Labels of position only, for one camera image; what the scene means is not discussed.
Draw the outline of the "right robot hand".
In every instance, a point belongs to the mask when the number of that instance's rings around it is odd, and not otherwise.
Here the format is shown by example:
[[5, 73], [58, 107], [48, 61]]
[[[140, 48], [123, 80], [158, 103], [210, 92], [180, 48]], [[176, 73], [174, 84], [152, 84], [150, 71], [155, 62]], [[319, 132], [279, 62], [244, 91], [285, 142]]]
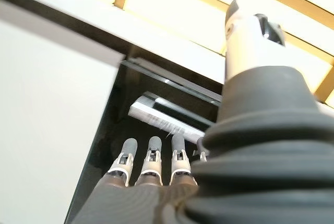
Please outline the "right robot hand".
[[225, 84], [216, 123], [190, 163], [173, 137], [170, 185], [145, 169], [122, 185], [113, 163], [74, 223], [333, 223], [333, 117], [284, 63], [282, 29], [250, 0], [226, 11]]

